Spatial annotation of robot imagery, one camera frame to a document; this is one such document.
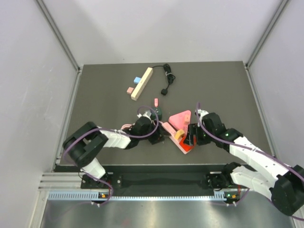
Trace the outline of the pink triangular socket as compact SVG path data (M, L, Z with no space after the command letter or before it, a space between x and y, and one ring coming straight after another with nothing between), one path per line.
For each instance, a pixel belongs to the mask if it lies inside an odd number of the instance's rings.
M190 124L186 124L184 122L184 116L186 114L189 114L191 116L191 111L190 110L186 110L184 112L181 113L177 113L175 115L172 115L169 117L169 123L176 129L183 129L185 132L188 130L188 125Z

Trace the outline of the red cube plug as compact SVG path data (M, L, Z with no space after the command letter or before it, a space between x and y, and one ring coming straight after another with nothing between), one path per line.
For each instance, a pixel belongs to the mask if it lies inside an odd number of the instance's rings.
M190 152L194 146L190 146L190 145L187 145L185 142L184 142L184 138L182 138L182 140L179 142L179 145L181 146L181 148L183 149L183 153L184 154L187 154L188 152Z

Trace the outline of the yellow orange plug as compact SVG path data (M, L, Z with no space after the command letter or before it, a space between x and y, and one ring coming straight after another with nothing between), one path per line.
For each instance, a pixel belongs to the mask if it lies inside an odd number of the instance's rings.
M180 138L182 138L183 136L185 135L185 131L183 129L179 129L175 135L174 135L174 138L179 141Z

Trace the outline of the pink long power strip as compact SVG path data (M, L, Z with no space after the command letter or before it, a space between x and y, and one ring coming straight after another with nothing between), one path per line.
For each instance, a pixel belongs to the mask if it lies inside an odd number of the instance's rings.
M183 154L189 153L194 148L194 146L184 143L185 136L182 135L184 133L183 130L176 131L168 122L161 122L161 126L169 133L169 138Z

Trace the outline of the peach plug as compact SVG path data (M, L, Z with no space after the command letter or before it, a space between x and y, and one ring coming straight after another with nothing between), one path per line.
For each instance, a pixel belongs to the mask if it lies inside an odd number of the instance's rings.
M189 124L189 123L190 123L190 115L189 115L189 114L186 114L186 115L184 116L184 122L185 122L186 124Z

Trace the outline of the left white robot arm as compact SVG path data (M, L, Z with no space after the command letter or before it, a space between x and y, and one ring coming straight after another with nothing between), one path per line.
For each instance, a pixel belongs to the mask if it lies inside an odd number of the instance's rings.
M120 130L106 130L94 122L85 123L63 142L64 156L69 155L73 164L92 176L93 185L97 188L105 187L108 177L96 158L103 148L128 150L143 140L148 140L151 144L164 141L160 114L153 110L138 114L137 117L134 124Z

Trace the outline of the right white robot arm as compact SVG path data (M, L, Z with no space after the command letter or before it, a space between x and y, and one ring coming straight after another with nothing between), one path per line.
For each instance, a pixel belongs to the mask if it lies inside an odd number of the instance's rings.
M304 169L291 167L256 147L241 132L227 129L216 113L196 108L197 123L188 126L185 143L217 147L244 161L251 169L232 162L221 171L225 187L241 185L266 197L283 214L293 216L304 205Z

